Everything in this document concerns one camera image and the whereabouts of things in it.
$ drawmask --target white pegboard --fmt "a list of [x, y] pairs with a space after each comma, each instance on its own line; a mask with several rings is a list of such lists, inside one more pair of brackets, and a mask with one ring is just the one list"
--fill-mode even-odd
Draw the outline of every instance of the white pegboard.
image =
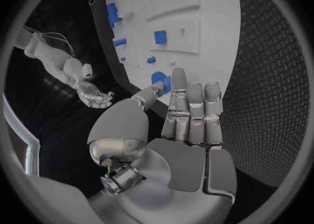
[[[129, 80], [138, 88], [151, 85], [151, 75], [171, 75], [184, 68], [188, 81], [219, 82], [225, 93], [237, 55], [241, 14], [239, 0], [106, 0], [116, 3], [122, 21], [115, 23], [116, 47]], [[154, 32], [165, 30], [167, 44], [155, 44]], [[154, 56], [156, 62], [147, 64]], [[169, 103], [169, 94], [160, 98]]]

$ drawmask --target humanoid robot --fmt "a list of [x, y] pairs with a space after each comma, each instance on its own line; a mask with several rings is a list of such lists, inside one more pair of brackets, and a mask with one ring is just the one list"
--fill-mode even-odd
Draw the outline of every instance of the humanoid robot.
[[[85, 79], [90, 65], [49, 46], [40, 33], [23, 29], [15, 43], [39, 59], [61, 82], [77, 90], [87, 106], [111, 105]], [[93, 161], [106, 167], [104, 189], [89, 203], [104, 223], [223, 223], [233, 205], [237, 178], [230, 153], [223, 148], [219, 116], [223, 112], [218, 83], [188, 84], [175, 68], [171, 98], [160, 139], [149, 144], [148, 110], [164, 92], [164, 83], [122, 100], [95, 122], [87, 143]]]

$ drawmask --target black mesh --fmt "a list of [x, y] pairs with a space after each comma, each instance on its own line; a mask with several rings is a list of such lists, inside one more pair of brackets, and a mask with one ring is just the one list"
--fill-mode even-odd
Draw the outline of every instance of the black mesh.
[[271, 186], [288, 173], [307, 125], [304, 59], [271, 0], [240, 0], [241, 34], [223, 98], [223, 140], [238, 169]]

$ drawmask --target wire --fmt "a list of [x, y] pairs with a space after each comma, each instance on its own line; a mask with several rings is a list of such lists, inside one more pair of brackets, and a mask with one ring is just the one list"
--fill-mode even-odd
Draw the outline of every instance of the wire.
[[[41, 34], [41, 35], [44, 36], [44, 37], [51, 38], [51, 39], [55, 39], [55, 40], [60, 40], [60, 41], [65, 42], [65, 43], [69, 46], [69, 48], [70, 48], [71, 57], [75, 58], [75, 53], [74, 53], [73, 47], [72, 47], [72, 45], [69, 43], [69, 41], [67, 40], [67, 38], [66, 38], [63, 34], [57, 33], [57, 32], [45, 32], [45, 33], [42, 33], [42, 32], [40, 32], [39, 30], [36, 30], [36, 29], [34, 29], [34, 28], [31, 28], [31, 27], [28, 27], [28, 26], [26, 26], [26, 25], [24, 25], [24, 27], [25, 27], [26, 29], [28, 29], [30, 32], [36, 32], [36, 33]], [[49, 36], [49, 35], [58, 35], [58, 36], [60, 36], [60, 37], [62, 37], [62, 38], [53, 37], [53, 36]]]

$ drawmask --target blue object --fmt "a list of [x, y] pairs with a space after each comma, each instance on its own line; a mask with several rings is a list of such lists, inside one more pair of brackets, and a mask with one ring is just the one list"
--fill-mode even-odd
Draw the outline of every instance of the blue object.
[[156, 82], [163, 82], [164, 83], [164, 92], [163, 94], [167, 94], [171, 89], [171, 77], [166, 76], [164, 73], [158, 71], [152, 74], [152, 84]]
[[156, 62], [156, 58], [155, 57], [147, 58], [146, 62], [149, 64], [154, 63], [154, 62]]
[[122, 44], [127, 44], [127, 40], [125, 38], [114, 41], [114, 47], [122, 45]]
[[107, 11], [110, 28], [113, 29], [115, 27], [115, 23], [120, 22], [122, 19], [118, 17], [118, 9], [115, 3], [108, 4]]
[[156, 44], [167, 43], [167, 32], [165, 30], [155, 31], [154, 34]]

